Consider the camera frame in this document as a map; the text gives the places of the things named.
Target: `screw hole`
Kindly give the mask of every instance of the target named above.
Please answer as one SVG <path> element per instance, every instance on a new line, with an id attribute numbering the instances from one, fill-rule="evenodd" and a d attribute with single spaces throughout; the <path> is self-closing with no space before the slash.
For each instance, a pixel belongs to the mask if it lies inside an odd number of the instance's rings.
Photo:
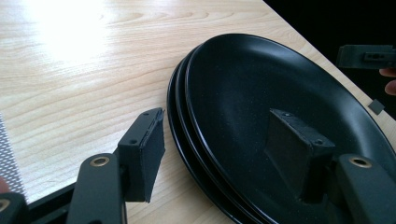
<path id="1" fill-rule="evenodd" d="M 91 160 L 90 165 L 91 166 L 104 166 L 109 161 L 110 161 L 110 159 L 108 157 L 97 157 L 97 158 Z"/>
<path id="2" fill-rule="evenodd" d="M 354 164 L 356 166 L 359 166 L 361 168 L 370 168 L 370 167 L 372 167 L 372 164 L 369 161 L 365 160 L 364 158 L 354 157 L 354 158 L 350 158 L 349 161 L 352 164 Z"/>
<path id="3" fill-rule="evenodd" d="M 8 206 L 11 204 L 11 201 L 8 199 L 0 199 L 0 212 L 3 212 L 8 208 Z"/>

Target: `black plastic bracket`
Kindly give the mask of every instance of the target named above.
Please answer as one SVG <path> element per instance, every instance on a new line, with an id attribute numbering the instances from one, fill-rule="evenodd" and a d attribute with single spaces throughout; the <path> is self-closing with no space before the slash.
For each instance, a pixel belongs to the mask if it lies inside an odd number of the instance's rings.
<path id="1" fill-rule="evenodd" d="M 126 223 L 121 196 L 120 166 L 113 154 L 98 154 L 85 160 L 78 172 L 68 224 Z"/>
<path id="2" fill-rule="evenodd" d="M 293 114 L 271 109 L 265 152 L 295 198 L 320 203 L 334 144 Z"/>
<path id="3" fill-rule="evenodd" d="M 338 50 L 337 67 L 380 69 L 396 67 L 392 45 L 344 45 Z"/>
<path id="4" fill-rule="evenodd" d="M 295 198 L 321 203 L 330 223 L 396 223 L 396 183 L 361 155 L 335 145 L 291 113 L 271 109 L 265 152 Z"/>
<path id="5" fill-rule="evenodd" d="M 126 202 L 149 203 L 164 152 L 163 110 L 151 109 L 136 119 L 115 151 L 129 178 Z"/>
<path id="6" fill-rule="evenodd" d="M 164 153 L 163 110 L 142 113 L 113 154 L 85 160 L 78 181 L 26 205 L 0 194 L 0 223 L 126 223 L 126 202 L 149 202 Z"/>

